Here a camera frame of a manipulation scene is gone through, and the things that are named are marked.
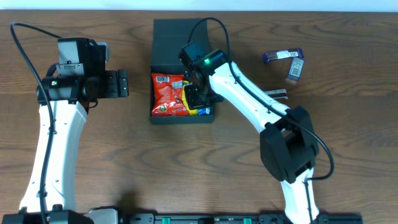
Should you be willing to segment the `blue Oreo cookie pack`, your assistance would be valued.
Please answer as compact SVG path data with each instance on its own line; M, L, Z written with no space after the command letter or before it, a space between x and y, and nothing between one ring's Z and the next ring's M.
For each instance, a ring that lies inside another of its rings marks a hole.
M198 116L206 116L211 114L211 108L202 108L197 110Z

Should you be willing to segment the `yellow snack bag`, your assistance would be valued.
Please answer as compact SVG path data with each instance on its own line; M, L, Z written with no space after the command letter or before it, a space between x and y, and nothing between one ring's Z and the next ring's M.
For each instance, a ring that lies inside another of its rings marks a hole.
M185 91L185 87L188 85L191 85L192 83L189 81L184 80L183 81L183 87L182 87L182 102L186 110L188 111L189 116L197 116L198 115L198 110L191 110L189 108L188 100L187 100L187 95Z

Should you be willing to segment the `red snack bag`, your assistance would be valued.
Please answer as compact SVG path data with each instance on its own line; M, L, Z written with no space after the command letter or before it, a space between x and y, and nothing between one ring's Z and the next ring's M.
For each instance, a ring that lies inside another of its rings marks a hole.
M152 116L188 116L182 101L184 75L153 73L155 103Z

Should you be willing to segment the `black gift box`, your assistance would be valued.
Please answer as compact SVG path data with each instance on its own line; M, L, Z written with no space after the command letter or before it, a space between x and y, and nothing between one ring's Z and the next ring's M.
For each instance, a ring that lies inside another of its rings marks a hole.
M193 26L192 19L155 19L153 28L150 72L168 75L184 75L185 67L178 58L181 48L187 44ZM212 123L214 112L199 116L149 116L152 124L200 124Z

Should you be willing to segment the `green chocolate bar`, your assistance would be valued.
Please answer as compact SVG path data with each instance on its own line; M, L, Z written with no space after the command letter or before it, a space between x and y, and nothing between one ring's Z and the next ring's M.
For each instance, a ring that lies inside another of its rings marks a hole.
M264 93L267 94L269 97L276 99L276 100L277 99L285 99L285 100L289 99L286 89L269 90L269 91L265 91Z

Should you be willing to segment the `small dark blue packet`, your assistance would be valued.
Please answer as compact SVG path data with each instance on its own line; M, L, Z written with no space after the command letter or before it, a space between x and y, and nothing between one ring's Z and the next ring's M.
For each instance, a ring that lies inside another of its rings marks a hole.
M293 81L298 81L301 77L301 72L303 69L303 65L305 60L300 57L294 57L290 64L290 69L287 75L287 78Z

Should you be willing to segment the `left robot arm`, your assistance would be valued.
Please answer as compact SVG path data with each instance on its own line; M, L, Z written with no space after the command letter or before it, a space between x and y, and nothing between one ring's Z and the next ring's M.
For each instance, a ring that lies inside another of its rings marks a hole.
M3 223L117 223L115 208L76 212L78 145L90 104L129 95L126 70L107 70L109 47L87 38L60 38L59 62L37 87L40 131L28 188Z

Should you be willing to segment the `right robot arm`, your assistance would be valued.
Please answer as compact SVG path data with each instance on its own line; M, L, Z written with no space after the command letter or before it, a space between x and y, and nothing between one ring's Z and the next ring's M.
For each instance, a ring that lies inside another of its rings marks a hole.
M178 57L192 82L185 88L188 107L199 110L228 100L237 108L259 133L261 161L281 183L286 217L292 223L315 223L319 210L310 179L319 148L309 114L271 98L221 50L207 54L190 42Z

